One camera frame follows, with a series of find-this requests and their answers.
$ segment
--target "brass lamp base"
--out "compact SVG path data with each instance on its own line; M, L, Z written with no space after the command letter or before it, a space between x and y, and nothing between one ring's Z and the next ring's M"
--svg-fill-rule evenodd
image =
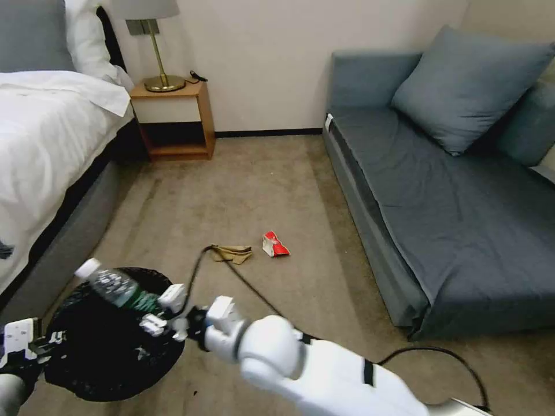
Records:
M175 75L166 75L167 82L164 83L162 77L157 76L145 80L145 88L151 92L170 92L181 90L185 87L185 78Z

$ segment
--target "white wall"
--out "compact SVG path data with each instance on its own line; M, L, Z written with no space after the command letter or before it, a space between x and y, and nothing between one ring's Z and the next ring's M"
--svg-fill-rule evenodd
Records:
M554 42L555 1L472 0L461 26L506 38ZM555 81L555 65L543 77Z
M159 21L162 59L167 73L194 69L209 79L217 131L320 127L332 51L422 48L442 25L458 27L468 6L468 0L178 1L181 15ZM150 39L112 21L132 78L156 75Z

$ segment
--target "white pillow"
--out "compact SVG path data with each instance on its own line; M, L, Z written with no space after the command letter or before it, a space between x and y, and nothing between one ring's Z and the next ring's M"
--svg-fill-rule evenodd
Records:
M96 15L99 0L65 0L68 49L75 69L85 75L115 82L102 22Z

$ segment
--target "plastic bottle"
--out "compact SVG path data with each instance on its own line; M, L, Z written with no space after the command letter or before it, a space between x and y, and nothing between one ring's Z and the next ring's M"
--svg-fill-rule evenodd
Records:
M75 276L88 281L96 293L119 308L155 315L162 311L157 302L158 295L144 291L135 280L119 270L103 268L95 258L79 267Z

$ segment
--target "bottle cap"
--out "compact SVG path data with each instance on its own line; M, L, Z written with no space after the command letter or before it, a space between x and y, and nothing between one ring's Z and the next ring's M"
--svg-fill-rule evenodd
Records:
M77 276L79 279L87 280L94 272L96 272L100 268L100 266L102 266L100 261L96 260L95 258L91 258L85 261L85 263L83 263L83 265L75 271L75 276Z

